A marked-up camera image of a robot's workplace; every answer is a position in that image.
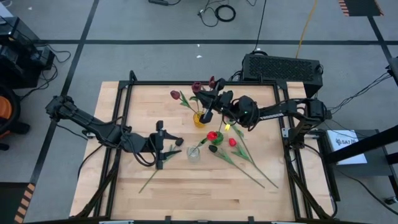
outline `white paper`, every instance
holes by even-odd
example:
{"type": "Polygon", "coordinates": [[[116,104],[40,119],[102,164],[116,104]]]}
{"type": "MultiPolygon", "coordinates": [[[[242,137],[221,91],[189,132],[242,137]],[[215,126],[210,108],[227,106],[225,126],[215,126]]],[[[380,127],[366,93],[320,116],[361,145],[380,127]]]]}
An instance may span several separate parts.
{"type": "MultiPolygon", "coordinates": [[[[328,137],[331,144],[331,150],[337,151],[350,144],[358,142],[358,137],[354,131],[350,130],[328,130],[328,137]]],[[[364,154],[353,156],[351,158],[337,162],[338,165],[365,164],[367,160],[364,154]]]]}

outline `dark red tulip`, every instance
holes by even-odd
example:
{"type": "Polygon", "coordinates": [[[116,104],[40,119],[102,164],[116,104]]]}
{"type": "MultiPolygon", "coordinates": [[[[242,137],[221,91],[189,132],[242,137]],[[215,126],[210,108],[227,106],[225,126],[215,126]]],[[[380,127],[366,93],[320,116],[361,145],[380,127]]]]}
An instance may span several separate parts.
{"type": "Polygon", "coordinates": [[[200,82],[195,82],[192,84],[192,92],[198,93],[201,89],[201,83],[200,82]]]}
{"type": "Polygon", "coordinates": [[[208,134],[207,134],[207,140],[209,140],[209,141],[214,141],[214,140],[216,140],[217,139],[217,133],[215,133],[214,131],[210,131],[208,134]]]}
{"type": "Polygon", "coordinates": [[[235,141],[235,139],[230,138],[230,139],[229,139],[229,145],[232,146],[232,147],[236,146],[236,141],[235,141]]]}
{"type": "Polygon", "coordinates": [[[171,91],[170,95],[172,95],[172,98],[175,99],[175,100],[180,99],[180,96],[181,96],[180,93],[175,91],[175,90],[171,91]]]}
{"type": "Polygon", "coordinates": [[[215,88],[216,87],[216,82],[215,81],[210,81],[209,82],[209,87],[210,88],[215,88]]]}

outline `yellow vase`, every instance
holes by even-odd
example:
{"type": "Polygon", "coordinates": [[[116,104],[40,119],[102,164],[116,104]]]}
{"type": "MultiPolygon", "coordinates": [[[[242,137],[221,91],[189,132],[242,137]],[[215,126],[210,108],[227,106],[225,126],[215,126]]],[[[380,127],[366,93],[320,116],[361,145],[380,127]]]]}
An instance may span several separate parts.
{"type": "Polygon", "coordinates": [[[204,113],[198,112],[197,114],[193,114],[193,122],[195,123],[195,126],[196,126],[197,128],[204,128],[204,127],[205,127],[205,124],[203,124],[203,123],[201,123],[201,122],[199,121],[200,116],[201,116],[202,114],[204,114],[204,113]]]}

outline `yellow cable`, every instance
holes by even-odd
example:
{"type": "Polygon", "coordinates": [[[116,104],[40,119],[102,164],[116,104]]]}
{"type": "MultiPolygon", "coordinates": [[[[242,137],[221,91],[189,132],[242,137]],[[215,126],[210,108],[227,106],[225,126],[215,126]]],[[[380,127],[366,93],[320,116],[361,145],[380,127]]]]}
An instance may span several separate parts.
{"type": "Polygon", "coordinates": [[[318,4],[318,0],[315,0],[315,2],[313,3],[313,6],[312,6],[311,12],[310,12],[310,14],[308,15],[308,19],[307,19],[307,21],[306,21],[306,23],[305,23],[304,30],[303,30],[303,32],[301,33],[300,43],[298,43],[298,49],[297,49],[297,52],[296,52],[296,58],[299,56],[299,51],[300,51],[300,48],[301,48],[301,43],[303,42],[303,39],[304,39],[304,33],[305,33],[305,31],[307,30],[308,23],[311,21],[313,12],[315,12],[315,8],[317,8],[317,4],[318,4]]]}

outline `flower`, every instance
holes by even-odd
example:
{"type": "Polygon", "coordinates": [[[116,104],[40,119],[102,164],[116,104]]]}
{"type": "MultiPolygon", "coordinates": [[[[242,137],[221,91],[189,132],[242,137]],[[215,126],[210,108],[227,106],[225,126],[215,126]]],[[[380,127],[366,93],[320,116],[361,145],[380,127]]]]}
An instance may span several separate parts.
{"type": "Polygon", "coordinates": [[[230,145],[231,147],[236,146],[236,141],[235,141],[235,139],[230,138],[230,139],[229,139],[229,145],[230,145]]]}
{"type": "Polygon", "coordinates": [[[217,146],[212,146],[212,145],[209,145],[209,150],[211,151],[211,152],[213,152],[213,153],[215,153],[216,151],[217,151],[217,146]]]}
{"type": "Polygon", "coordinates": [[[192,92],[198,93],[201,89],[201,83],[200,82],[195,82],[192,84],[192,92]]]}
{"type": "Polygon", "coordinates": [[[209,140],[209,141],[214,141],[214,140],[216,140],[217,139],[217,133],[215,133],[214,131],[210,131],[208,134],[207,134],[207,140],[209,140]]]}
{"type": "Polygon", "coordinates": [[[171,91],[170,95],[172,95],[172,98],[175,99],[175,100],[180,99],[180,96],[181,96],[180,93],[175,91],[175,90],[171,91]]]}
{"type": "Polygon", "coordinates": [[[216,87],[216,82],[215,81],[209,82],[209,87],[210,88],[215,88],[216,87]]]}
{"type": "Polygon", "coordinates": [[[216,82],[215,82],[214,76],[210,77],[210,80],[209,80],[209,87],[210,87],[210,88],[216,87],[216,82]]]}

